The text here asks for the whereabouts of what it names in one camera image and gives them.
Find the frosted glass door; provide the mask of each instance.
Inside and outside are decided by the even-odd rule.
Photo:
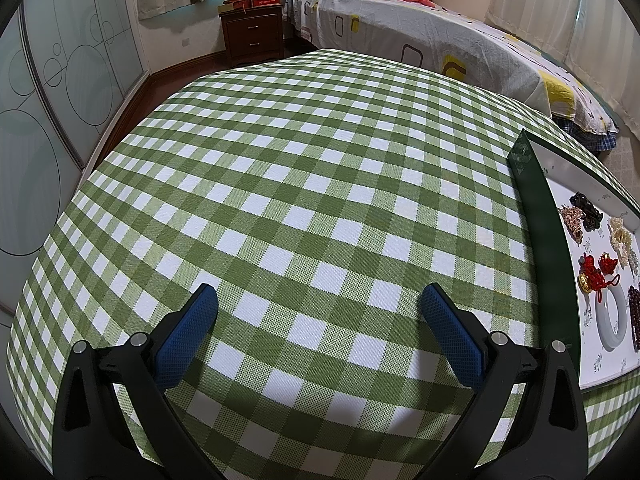
[[[24,0],[28,43],[46,98],[86,164],[142,74],[124,0]]]
[[[0,303],[11,310],[79,178],[35,92],[16,15],[0,37]]]

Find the bed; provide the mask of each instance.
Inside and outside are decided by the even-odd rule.
[[[284,16],[318,48],[407,63],[512,97],[553,117],[592,153],[616,145],[618,128],[573,75],[478,20],[399,0],[287,0]]]
[[[7,367],[36,452],[50,464],[73,343],[150,332],[210,283],[218,321],[167,393],[227,478],[412,478],[471,397],[416,309],[423,286],[439,282],[488,329],[537,343],[506,161],[523,128],[636,204],[543,114],[406,64],[318,50],[188,84],[82,185],[25,284]],[[639,388],[633,372],[584,394],[591,466]]]

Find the metal screw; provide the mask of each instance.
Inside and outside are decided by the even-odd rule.
[[[503,346],[507,344],[507,341],[509,341],[509,338],[506,336],[506,334],[503,334],[502,332],[494,332],[491,334],[491,341],[493,341],[499,346]]]
[[[566,346],[564,346],[564,343],[562,341],[558,341],[558,339],[551,343],[551,348],[553,348],[559,354],[566,350]]]
[[[75,345],[74,345],[74,353],[75,354],[81,354],[82,352],[84,352],[86,350],[86,341],[78,341]]]
[[[144,332],[137,332],[131,336],[131,339],[129,339],[129,341],[133,346],[142,346],[144,343],[146,343],[146,334]]]

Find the green checkered tablecloth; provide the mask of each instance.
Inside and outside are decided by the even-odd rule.
[[[229,479],[410,479],[471,398],[418,314],[424,285],[537,343],[506,161],[522,128],[622,188],[525,105],[359,54],[217,73],[171,96],[81,187],[25,285],[8,370],[40,456],[50,464],[71,344],[150,331],[207,282],[218,322],[168,397]],[[639,377],[584,396],[592,466],[633,415]]]

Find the circle pattern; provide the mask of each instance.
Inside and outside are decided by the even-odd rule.
[[[107,120],[113,101],[111,77],[95,47],[81,45],[71,53],[65,85],[72,108],[85,123],[99,126]]]
[[[60,172],[41,124],[22,110],[0,112],[0,250],[26,256],[58,218]]]
[[[22,50],[16,52],[9,63],[9,85],[21,96],[27,96],[33,92],[33,81]]]
[[[113,43],[114,33],[113,33],[113,25],[111,25],[111,22],[107,22],[107,21],[102,22],[102,30],[104,31],[104,42],[106,44]]]
[[[62,81],[62,66],[55,57],[50,57],[42,70],[44,81],[49,86],[58,86]]]
[[[102,31],[100,30],[100,21],[98,21],[97,14],[94,14],[89,19],[89,32],[96,43],[102,43]]]

